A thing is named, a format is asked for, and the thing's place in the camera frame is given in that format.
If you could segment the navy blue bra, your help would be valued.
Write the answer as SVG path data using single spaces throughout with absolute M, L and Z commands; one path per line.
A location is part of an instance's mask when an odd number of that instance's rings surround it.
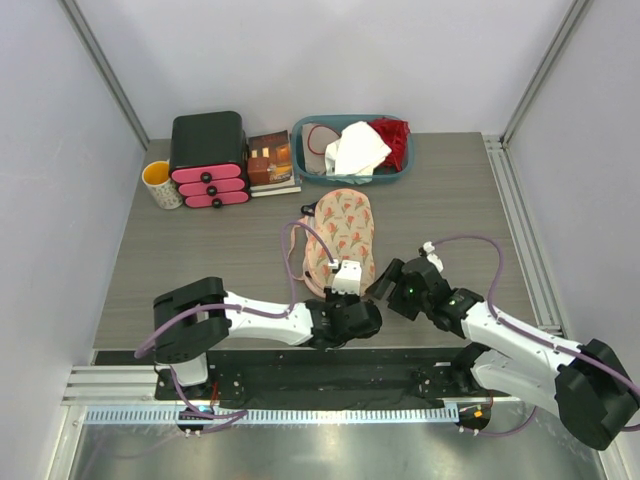
M 314 217 L 315 216 L 316 204 L 307 204 L 301 207 L 301 213 L 304 216 Z

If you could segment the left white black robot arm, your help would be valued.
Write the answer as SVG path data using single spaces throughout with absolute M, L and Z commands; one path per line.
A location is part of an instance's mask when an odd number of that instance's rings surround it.
M 206 277 L 156 297 L 155 331 L 140 350 L 173 370 L 190 398 L 205 397 L 213 385 L 207 352 L 227 338 L 271 340 L 288 346 L 326 350 L 379 332 L 378 307 L 356 294 L 328 292 L 323 300 L 286 306 L 257 301 L 224 289 Z

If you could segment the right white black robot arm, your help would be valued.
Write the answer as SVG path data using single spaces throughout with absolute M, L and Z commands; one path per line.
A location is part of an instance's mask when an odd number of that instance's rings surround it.
M 579 344 L 498 311 L 481 295 L 452 288 L 425 257 L 395 259 L 367 289 L 410 320 L 424 314 L 468 340 L 451 362 L 457 391 L 517 397 L 556 416 L 584 445 L 606 450 L 639 410 L 639 392 L 615 352 Z

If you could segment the pink mesh laundry bag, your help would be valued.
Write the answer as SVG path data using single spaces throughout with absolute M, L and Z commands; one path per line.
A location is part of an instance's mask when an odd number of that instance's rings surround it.
M 315 204 L 314 217 L 303 215 L 285 228 L 290 235 L 287 257 L 294 252 L 298 231 L 304 238 L 301 272 L 294 273 L 292 279 L 322 297 L 334 277 L 328 263 L 358 261 L 362 267 L 360 295 L 364 295 L 376 277 L 375 222 L 369 198 L 360 191 L 342 188 L 330 191 Z

